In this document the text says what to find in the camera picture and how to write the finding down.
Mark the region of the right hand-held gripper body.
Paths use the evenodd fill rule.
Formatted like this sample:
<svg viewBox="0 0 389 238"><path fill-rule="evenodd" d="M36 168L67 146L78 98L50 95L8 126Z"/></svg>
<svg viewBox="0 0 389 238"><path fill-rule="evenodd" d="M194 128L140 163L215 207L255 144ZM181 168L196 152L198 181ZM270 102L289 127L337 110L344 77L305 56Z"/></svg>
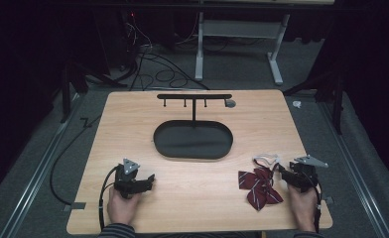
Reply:
<svg viewBox="0 0 389 238"><path fill-rule="evenodd" d="M295 175L293 186L299 188L301 192L307 191L310 187L316 187L319 184L316 167L326 169L328 163L320 161L311 155L294 158L290 162L290 169Z"/></svg>

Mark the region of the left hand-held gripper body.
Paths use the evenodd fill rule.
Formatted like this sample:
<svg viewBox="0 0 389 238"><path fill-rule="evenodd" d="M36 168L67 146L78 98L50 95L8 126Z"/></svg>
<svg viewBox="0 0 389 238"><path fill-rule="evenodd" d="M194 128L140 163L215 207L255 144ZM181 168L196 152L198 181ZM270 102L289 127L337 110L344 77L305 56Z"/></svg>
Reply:
<svg viewBox="0 0 389 238"><path fill-rule="evenodd" d="M133 194L133 186L136 182L136 176L140 165L125 158L122 164L119 164L115 172L114 188L118 190L125 199L130 199Z"/></svg>

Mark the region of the dark computer tower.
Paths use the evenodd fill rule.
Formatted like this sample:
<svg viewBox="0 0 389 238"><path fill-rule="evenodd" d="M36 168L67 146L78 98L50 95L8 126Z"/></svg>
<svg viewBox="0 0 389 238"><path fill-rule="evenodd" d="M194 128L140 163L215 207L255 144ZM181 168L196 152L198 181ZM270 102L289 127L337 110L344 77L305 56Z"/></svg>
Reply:
<svg viewBox="0 0 389 238"><path fill-rule="evenodd" d="M129 68L138 54L136 29L125 10L100 9L93 12L109 69Z"/></svg>

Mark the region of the black metal stand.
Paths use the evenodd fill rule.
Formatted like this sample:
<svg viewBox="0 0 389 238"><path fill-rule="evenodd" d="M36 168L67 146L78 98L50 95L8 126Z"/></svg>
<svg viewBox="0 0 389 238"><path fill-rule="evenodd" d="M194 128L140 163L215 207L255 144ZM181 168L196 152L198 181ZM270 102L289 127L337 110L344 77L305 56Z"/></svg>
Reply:
<svg viewBox="0 0 389 238"><path fill-rule="evenodd" d="M304 82L283 91L285 96L291 96L302 90L315 89L316 102L331 102L331 123L335 132L341 135L340 117L342 112L343 79L342 70L338 67L312 76Z"/></svg>
<svg viewBox="0 0 389 238"><path fill-rule="evenodd" d="M71 96L70 88L73 87L78 94L86 94L88 92L88 85L86 77L90 75L99 79L101 82L115 87L126 87L126 84L119 83L107 76L97 73L84 65L75 61L68 61L62 70L62 99L63 99L63 118L64 123L71 115Z"/></svg>

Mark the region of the person's left hand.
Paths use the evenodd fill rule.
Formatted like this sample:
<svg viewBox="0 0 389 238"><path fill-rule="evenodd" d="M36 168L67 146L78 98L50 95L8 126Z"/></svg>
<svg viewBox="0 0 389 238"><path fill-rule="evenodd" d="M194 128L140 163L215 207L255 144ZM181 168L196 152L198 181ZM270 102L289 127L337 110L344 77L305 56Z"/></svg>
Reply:
<svg viewBox="0 0 389 238"><path fill-rule="evenodd" d="M133 220L141 194L134 194L130 199L123 198L114 187L109 190L107 212L112 223L129 225Z"/></svg>

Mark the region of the white metal desk frame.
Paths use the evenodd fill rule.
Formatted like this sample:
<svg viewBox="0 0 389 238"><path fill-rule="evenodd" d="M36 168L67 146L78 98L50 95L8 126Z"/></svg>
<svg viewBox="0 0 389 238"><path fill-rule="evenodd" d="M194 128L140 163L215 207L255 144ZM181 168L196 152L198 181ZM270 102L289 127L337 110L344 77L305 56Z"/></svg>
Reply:
<svg viewBox="0 0 389 238"><path fill-rule="evenodd" d="M286 14L279 22L248 22L235 20L208 20L202 12L197 14L197 50L194 78L203 79L203 38L225 37L244 39L271 39L274 49L266 54L276 85L283 84L283 78L277 63L277 56L288 28L290 15Z"/></svg>

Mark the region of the metal floor rail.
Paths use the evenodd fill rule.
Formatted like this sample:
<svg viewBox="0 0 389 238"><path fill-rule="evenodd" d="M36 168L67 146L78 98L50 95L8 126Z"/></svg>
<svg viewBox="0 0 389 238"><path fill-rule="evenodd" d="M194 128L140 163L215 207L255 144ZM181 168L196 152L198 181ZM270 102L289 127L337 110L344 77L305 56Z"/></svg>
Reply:
<svg viewBox="0 0 389 238"><path fill-rule="evenodd" d="M56 132L53 134L50 143L46 147L38 166L34 170L32 177L27 183L19 201L17 202L14 211L12 212L10 218L6 222L0 238L15 238L16 234L22 222L25 219L40 187L49 172L50 166L54 162L54 155L58 149L59 143L65 134L65 130L69 124L70 117L72 117L75 111L79 108L82 101L82 97L76 93L72 97L71 101L71 112L69 116L65 119L64 122L61 122L57 127Z"/></svg>
<svg viewBox="0 0 389 238"><path fill-rule="evenodd" d="M374 195L371 193L358 166L356 165L345 140L337 133L335 127L332 125L332 118L328 106L325 103L319 103L318 108L323 115L323 118L326 121L338 148L340 149L341 158L346 166L348 176L365 210L365 213L367 214L373 230L378 238L389 238L389 227L387 222L381 213L380 207L377 204Z"/></svg>

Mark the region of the person's right hand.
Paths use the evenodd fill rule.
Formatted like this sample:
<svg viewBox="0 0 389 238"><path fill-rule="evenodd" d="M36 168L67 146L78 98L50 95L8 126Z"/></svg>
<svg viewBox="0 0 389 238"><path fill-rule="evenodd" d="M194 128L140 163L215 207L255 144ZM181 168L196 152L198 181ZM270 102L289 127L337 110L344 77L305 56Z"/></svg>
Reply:
<svg viewBox="0 0 389 238"><path fill-rule="evenodd" d="M299 188L288 185L291 210L297 227L301 231L316 232L315 213L317 210L318 198L316 192L310 188L301 192Z"/></svg>

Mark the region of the black hanger stand oval base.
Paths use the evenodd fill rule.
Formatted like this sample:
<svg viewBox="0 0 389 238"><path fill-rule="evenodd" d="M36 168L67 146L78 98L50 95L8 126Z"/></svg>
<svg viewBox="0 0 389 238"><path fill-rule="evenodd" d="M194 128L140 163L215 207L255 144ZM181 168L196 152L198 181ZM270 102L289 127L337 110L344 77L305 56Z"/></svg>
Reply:
<svg viewBox="0 0 389 238"><path fill-rule="evenodd" d="M218 94L158 94L158 99L167 106L168 100L182 100L192 103L192 118L190 120L169 120L159 125L153 141L156 150L168 158L217 160L225 157L231 150L233 135L231 130L217 121L197 120L196 103L203 101L207 106L208 100L222 100L225 106L232 95Z"/></svg>

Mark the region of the dark red striped bow tie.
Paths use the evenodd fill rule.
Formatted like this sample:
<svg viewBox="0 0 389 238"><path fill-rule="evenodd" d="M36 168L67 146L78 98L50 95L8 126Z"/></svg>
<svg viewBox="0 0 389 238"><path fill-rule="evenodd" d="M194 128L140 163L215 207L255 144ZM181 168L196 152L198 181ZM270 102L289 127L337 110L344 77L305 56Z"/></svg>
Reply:
<svg viewBox="0 0 389 238"><path fill-rule="evenodd" d="M273 188L274 171L280 165L278 155L259 154L252 158L255 166L252 172L238 172L238 188L246 189L246 199L256 210L262 210L268 204L282 203L284 199Z"/></svg>

